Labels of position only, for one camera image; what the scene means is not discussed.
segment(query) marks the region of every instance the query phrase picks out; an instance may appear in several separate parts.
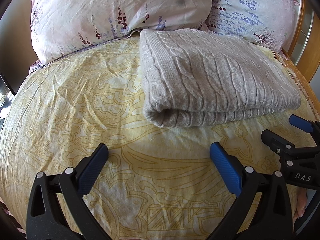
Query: yellow patterned duvet cover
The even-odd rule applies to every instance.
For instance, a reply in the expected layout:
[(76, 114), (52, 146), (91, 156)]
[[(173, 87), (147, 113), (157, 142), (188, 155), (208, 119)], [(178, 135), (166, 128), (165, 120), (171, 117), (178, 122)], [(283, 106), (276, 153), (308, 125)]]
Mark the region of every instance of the yellow patterned duvet cover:
[[(294, 77), (263, 50), (288, 78)], [(25, 227), (38, 171), (61, 173), (102, 142), (110, 156), (84, 201), (112, 239), (205, 239), (235, 200), (210, 160), (211, 143), (219, 141), (243, 165), (269, 174), (279, 162), (261, 142), (264, 129), (297, 147), (314, 145), (311, 136), (289, 124), (291, 114), (318, 118), (303, 90), (295, 111), (214, 127), (158, 128), (145, 120), (143, 101), (139, 36), (70, 55), (29, 75), (0, 138), (0, 196), (18, 222)], [(296, 187), (288, 189), (294, 212)]]

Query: metal screw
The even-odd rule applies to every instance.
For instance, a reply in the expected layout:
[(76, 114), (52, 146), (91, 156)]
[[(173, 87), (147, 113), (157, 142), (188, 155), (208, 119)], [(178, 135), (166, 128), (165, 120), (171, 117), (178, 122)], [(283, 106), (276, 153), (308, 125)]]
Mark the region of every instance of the metal screw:
[(278, 178), (281, 178), (282, 173), (281, 173), (280, 171), (276, 171), (276, 172), (275, 172), (275, 175), (276, 175)]
[(42, 178), (43, 177), (43, 175), (44, 175), (44, 173), (41, 171), (41, 172), (38, 172), (38, 174), (37, 174), (37, 178)]
[(72, 167), (69, 167), (69, 168), (66, 168), (66, 170), (64, 171), (66, 174), (71, 174), (73, 173), (73, 168)]
[(252, 167), (250, 167), (250, 166), (247, 166), (247, 167), (245, 168), (245, 171), (246, 171), (247, 173), (253, 173), (254, 169), (253, 169)]

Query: blue gripper pad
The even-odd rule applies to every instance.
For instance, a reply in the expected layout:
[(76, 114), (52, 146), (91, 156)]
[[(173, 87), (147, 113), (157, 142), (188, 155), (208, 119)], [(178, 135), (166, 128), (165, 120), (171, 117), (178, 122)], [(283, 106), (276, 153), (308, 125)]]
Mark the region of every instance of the blue gripper pad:
[(210, 158), (217, 167), (230, 193), (239, 197), (242, 191), (243, 166), (241, 162), (237, 157), (228, 155), (218, 142), (211, 145)]
[(295, 114), (290, 115), (289, 122), (291, 125), (299, 128), (300, 130), (305, 131), (306, 133), (313, 132), (312, 124), (310, 122), (308, 122), (307, 120), (305, 120), (299, 116), (296, 116)]
[(100, 144), (93, 152), (92, 158), (82, 171), (78, 178), (78, 194), (79, 196), (88, 195), (98, 178), (103, 166), (105, 165), (109, 156), (108, 147), (105, 144)]

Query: wall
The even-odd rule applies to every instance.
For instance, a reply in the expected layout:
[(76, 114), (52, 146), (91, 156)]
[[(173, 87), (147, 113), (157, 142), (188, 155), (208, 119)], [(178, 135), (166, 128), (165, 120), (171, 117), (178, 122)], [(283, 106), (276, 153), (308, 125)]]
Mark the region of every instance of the wall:
[(31, 1), (13, 0), (0, 20), (0, 71), (15, 92), (37, 60), (31, 44)]

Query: folded knit blanket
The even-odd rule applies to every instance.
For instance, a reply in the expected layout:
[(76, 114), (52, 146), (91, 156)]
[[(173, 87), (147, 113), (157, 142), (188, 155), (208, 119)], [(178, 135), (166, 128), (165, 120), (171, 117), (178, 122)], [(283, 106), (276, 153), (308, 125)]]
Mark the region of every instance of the folded knit blanket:
[(257, 47), (198, 30), (143, 30), (143, 113), (158, 127), (205, 126), (297, 109), (295, 84)]

